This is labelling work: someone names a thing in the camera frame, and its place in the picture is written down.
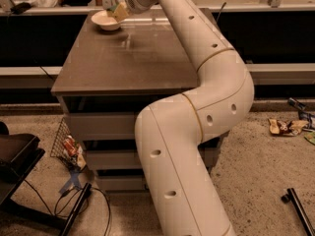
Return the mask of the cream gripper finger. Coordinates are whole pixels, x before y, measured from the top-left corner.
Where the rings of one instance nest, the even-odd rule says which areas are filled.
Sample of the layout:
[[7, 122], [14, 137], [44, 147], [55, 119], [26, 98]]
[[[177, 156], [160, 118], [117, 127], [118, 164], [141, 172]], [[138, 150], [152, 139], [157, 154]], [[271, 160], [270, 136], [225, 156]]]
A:
[[117, 4], [114, 11], [113, 11], [112, 16], [117, 22], [121, 22], [121, 21], [125, 20], [126, 18], [128, 18], [129, 17], [129, 9], [128, 9], [127, 5], [124, 2]]

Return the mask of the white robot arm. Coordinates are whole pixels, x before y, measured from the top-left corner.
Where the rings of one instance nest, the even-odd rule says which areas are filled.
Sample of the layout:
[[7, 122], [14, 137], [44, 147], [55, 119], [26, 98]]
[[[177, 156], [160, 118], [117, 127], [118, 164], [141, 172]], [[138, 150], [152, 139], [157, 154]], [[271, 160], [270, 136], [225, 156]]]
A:
[[214, 21], [191, 0], [124, 0], [129, 14], [159, 4], [185, 49], [199, 86], [145, 107], [135, 140], [164, 236], [236, 236], [198, 146], [241, 122], [252, 77]]

